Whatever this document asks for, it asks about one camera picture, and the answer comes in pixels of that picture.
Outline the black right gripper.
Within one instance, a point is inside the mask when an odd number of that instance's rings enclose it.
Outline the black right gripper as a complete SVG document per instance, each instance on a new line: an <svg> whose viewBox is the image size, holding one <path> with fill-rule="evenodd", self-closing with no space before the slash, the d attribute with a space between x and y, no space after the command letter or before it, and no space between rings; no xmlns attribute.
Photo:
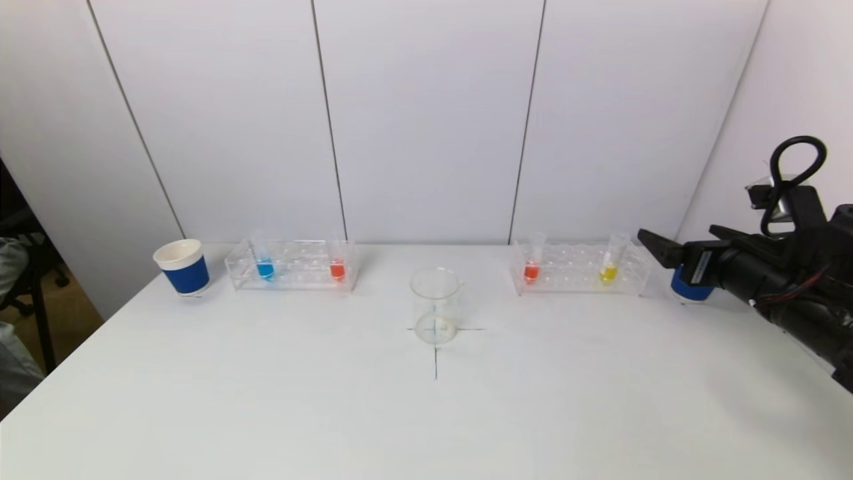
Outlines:
<svg viewBox="0 0 853 480"><path fill-rule="evenodd" d="M690 286L722 289L744 303L787 291L783 245L722 225L708 231L716 240L685 246L646 229L637 232L637 239L664 269L682 265L680 279Z"/></svg>

